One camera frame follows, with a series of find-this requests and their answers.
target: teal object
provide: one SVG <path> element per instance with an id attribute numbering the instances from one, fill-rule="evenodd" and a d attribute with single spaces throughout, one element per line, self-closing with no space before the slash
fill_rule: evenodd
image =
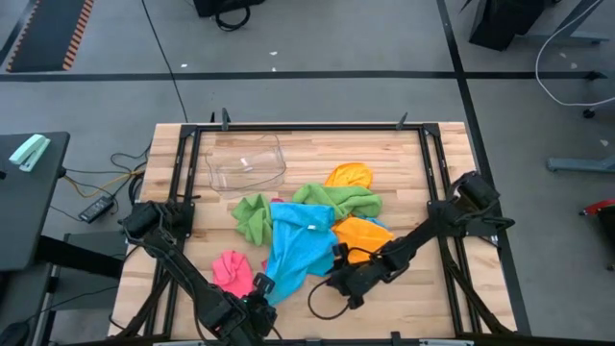
<path id="1" fill-rule="evenodd" d="M 264 195 L 244 197 L 233 209 L 232 215 L 239 221 L 237 231 L 244 234 L 247 241 L 257 246 L 271 244 L 271 212 Z"/>
<path id="2" fill-rule="evenodd" d="M 265 296 L 277 305 L 301 287 L 307 274 L 325 276 L 333 267 L 337 236 L 333 208 L 272 203 L 273 244 L 265 274 L 276 284 Z"/>
<path id="3" fill-rule="evenodd" d="M 19 169 L 24 172 L 31 172 L 50 142 L 51 140 L 43 135 L 32 135 L 12 153 L 9 161 L 19 164 Z"/>

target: black table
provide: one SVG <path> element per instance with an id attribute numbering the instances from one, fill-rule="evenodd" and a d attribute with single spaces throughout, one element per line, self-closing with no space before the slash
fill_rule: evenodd
<path id="1" fill-rule="evenodd" d="M 70 135 L 41 134 L 51 143 L 32 172 L 23 172 L 9 157 L 32 134 L 0 136 L 0 272 L 18 271 L 35 260 L 119 278 L 122 261 L 41 235 Z"/>
<path id="2" fill-rule="evenodd" d="M 23 172 L 9 157 L 32 134 L 0 136 L 0 333 L 11 323 L 29 320 L 26 344 L 34 341 L 46 293 L 58 278 L 52 264 L 119 279 L 123 262 L 42 235 L 56 182 L 64 175 L 68 133 L 41 133 L 51 142 L 32 172 Z"/>

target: stapler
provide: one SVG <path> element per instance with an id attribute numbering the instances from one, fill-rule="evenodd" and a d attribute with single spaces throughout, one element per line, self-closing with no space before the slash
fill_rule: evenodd
<path id="1" fill-rule="evenodd" d="M 43 135 L 32 135 L 12 153 L 9 161 L 12 164 L 19 164 L 20 170 L 30 172 L 49 146 L 49 142 L 51 139 Z"/>

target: yellow wire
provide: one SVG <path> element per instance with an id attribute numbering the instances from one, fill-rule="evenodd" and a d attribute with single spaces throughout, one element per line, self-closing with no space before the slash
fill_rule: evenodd
<path id="1" fill-rule="evenodd" d="M 108 182 L 108 183 L 106 183 L 106 184 L 104 184 L 104 185 L 102 185 L 102 186 L 98 187 L 98 188 L 96 189 L 96 191 L 94 191 L 94 192 L 92 192 L 92 193 L 89 193 L 89 194 L 85 194 L 85 193 L 83 193 L 83 192 L 79 189 L 79 187 L 77 186 L 77 184 L 76 184 L 76 183 L 75 183 L 72 179 L 70 179 L 70 178 L 68 178 L 68 177 L 66 177 L 66 176 L 64 176 L 64 178 L 65 178 L 65 179 L 66 179 L 66 180 L 67 180 L 67 181 L 68 181 L 71 185 L 73 185 L 73 187 L 75 188 L 75 190 L 77 191 L 77 193 L 79 193 L 79 195 L 80 195 L 80 196 L 82 196 L 82 197 L 84 197 L 84 198 L 90 198 L 90 197 L 94 197 L 94 196 L 96 196 L 97 194 L 99 194 L 99 193 L 103 192 L 103 190 L 105 189 L 105 187 L 107 187 L 107 186 L 109 186 L 109 185 L 112 185 L 112 184 L 114 184 L 114 183 L 117 183 L 117 182 L 119 182 L 120 180 L 122 180 L 122 179 L 124 179 L 124 178 L 131 177 L 131 176 L 134 176 L 134 175 L 136 175 L 136 174 L 140 174 L 140 173 L 143 173 L 143 170 L 138 170 L 138 171 L 133 171 L 133 172 L 130 172 L 130 173 L 122 174 L 121 176 L 119 176 L 119 177 L 117 177 L 117 178 L 115 178 L 115 179 L 111 180 L 110 182 Z"/>

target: wooden tabletop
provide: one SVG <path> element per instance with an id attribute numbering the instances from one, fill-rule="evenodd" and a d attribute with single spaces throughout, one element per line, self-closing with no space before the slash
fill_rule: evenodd
<path id="1" fill-rule="evenodd" d="M 449 173 L 454 181 L 461 174 L 475 169 L 472 149 L 463 123 L 439 125 Z M 141 201 L 162 202 L 168 197 L 180 127 L 181 124 L 157 126 Z M 267 259 L 269 249 L 246 242 L 244 236 L 234 230 L 236 221 L 231 216 L 231 210 L 240 198 L 221 198 L 209 187 L 208 166 L 204 155 L 213 146 L 254 140 L 267 134 L 272 133 L 207 132 L 201 138 L 193 192 L 194 195 L 201 195 L 201 198 L 194 200 L 194 229 L 184 253 L 209 281 L 211 263 L 223 251 L 235 250 L 245 254 L 256 274 L 262 271 L 260 263 Z M 324 183 L 339 164 L 364 162 L 374 172 L 370 189 L 382 198 L 379 220 L 388 225 L 396 236 L 411 232 L 427 217 L 429 191 L 416 132 L 286 131 L 273 134 L 280 139 L 287 168 L 283 185 L 262 192 L 268 197 L 289 201 L 303 184 Z M 185 184 L 190 141 L 186 145 L 184 176 L 179 191 L 183 191 Z M 431 140 L 430 154 L 433 166 L 437 167 Z M 438 193 L 443 197 L 444 191 L 438 175 L 436 180 Z M 496 248 L 477 238 L 468 237 L 464 241 L 475 290 L 500 321 L 514 330 L 514 318 Z M 141 249 L 127 260 L 112 315 L 118 324 L 126 325 L 149 294 L 155 265 L 155 261 Z M 333 321 L 320 320 L 308 309 L 308 293 L 322 280 L 308 275 L 299 291 L 276 306 L 276 328 L 284 338 L 388 338 L 393 331 L 401 332 L 402 337 L 406 338 L 455 335 L 435 239 L 418 251 L 410 268 L 401 277 L 391 284 L 377 284 L 365 295 L 363 307 L 349 310 Z M 465 299 L 460 289 L 457 292 L 464 329 L 470 331 Z M 159 306 L 157 332 L 161 331 L 165 302 L 166 297 L 163 296 Z M 314 293 L 312 303 L 321 315 L 330 315 L 345 306 L 346 298 L 330 287 L 322 287 Z M 109 334 L 118 332 L 117 328 L 110 326 Z M 181 289 L 172 338 L 198 338 L 191 300 Z M 276 337 L 271 333 L 268 338 Z"/>

